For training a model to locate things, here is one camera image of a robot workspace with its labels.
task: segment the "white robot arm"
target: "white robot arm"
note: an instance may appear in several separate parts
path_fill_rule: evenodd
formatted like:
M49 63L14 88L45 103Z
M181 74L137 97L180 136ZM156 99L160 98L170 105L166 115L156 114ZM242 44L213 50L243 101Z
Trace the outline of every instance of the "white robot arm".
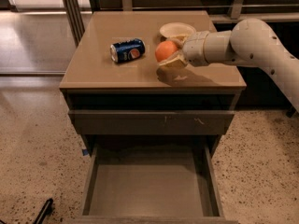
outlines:
M193 66L225 63L261 68L299 111L299 61L264 21L247 19L233 31L192 34L182 51L185 61Z

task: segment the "closed drawer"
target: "closed drawer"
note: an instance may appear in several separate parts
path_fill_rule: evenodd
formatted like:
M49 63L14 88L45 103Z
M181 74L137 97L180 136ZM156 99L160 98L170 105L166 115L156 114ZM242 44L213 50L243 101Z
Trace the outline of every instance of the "closed drawer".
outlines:
M208 148L190 137L102 137L81 216L71 223L218 223L225 220Z
M216 135L225 134L234 111L70 110L79 134Z

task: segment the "gray drawer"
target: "gray drawer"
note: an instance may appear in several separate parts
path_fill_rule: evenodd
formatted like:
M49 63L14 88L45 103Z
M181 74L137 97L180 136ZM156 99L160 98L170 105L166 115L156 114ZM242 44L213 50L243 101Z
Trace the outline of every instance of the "gray drawer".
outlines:
M102 138L81 216L70 223L237 224L225 220L205 139Z
M225 134L234 111L70 110L79 134L216 135Z

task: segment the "soda can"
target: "soda can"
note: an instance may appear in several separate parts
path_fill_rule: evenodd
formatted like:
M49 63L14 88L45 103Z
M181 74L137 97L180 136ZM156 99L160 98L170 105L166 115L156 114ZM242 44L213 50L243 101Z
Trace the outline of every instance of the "soda can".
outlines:
M124 63L139 58L146 52L144 42L140 39L114 43L110 46L111 58L115 63Z

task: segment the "black object on floor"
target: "black object on floor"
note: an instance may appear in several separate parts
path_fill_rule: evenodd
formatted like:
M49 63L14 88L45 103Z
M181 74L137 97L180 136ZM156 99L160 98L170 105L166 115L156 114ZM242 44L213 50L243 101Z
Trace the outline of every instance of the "black object on floor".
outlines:
M52 212L52 204L53 204L53 199L47 199L44 206L40 210L34 224L42 224L46 215L50 215Z

